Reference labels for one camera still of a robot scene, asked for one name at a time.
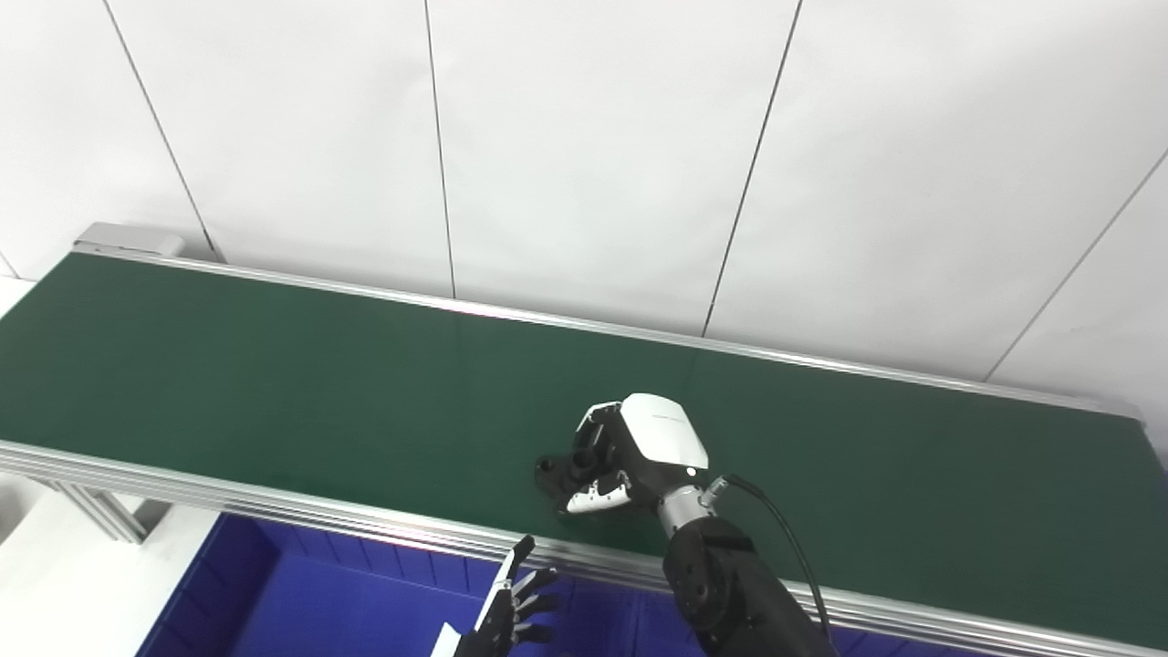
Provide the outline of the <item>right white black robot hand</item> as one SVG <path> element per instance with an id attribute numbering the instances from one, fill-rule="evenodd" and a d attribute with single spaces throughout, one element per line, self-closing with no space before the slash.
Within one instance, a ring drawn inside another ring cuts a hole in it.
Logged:
<path id="1" fill-rule="evenodd" d="M 683 407 L 634 392 L 589 407 L 580 419 L 558 511 L 584 516 L 630 506 L 658 513 L 669 495 L 698 489 L 709 464 Z"/>

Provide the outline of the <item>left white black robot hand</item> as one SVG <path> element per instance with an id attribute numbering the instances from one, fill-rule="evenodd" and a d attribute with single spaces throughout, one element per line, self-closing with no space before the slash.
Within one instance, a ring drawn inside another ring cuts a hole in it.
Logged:
<path id="1" fill-rule="evenodd" d="M 533 535 L 526 534 L 513 545 L 492 578 L 471 631 L 458 632 L 456 627 L 443 624 L 431 650 L 433 656 L 508 656 L 520 644 L 555 639 L 554 628 L 534 623 L 531 617 L 562 607 L 559 595 L 547 592 L 558 582 L 558 570 L 538 568 L 517 576 L 536 544 Z"/>

